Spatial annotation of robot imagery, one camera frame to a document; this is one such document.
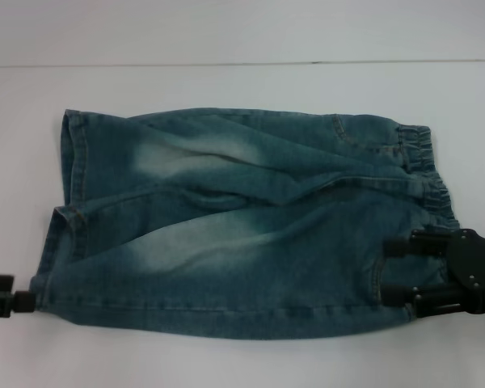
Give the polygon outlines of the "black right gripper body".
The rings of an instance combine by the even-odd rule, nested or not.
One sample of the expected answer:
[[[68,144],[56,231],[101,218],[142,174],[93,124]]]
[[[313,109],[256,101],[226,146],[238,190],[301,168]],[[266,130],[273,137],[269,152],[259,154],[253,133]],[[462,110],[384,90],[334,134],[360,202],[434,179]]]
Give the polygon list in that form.
[[[472,229],[443,233],[449,296],[440,314],[485,314],[485,238]]]

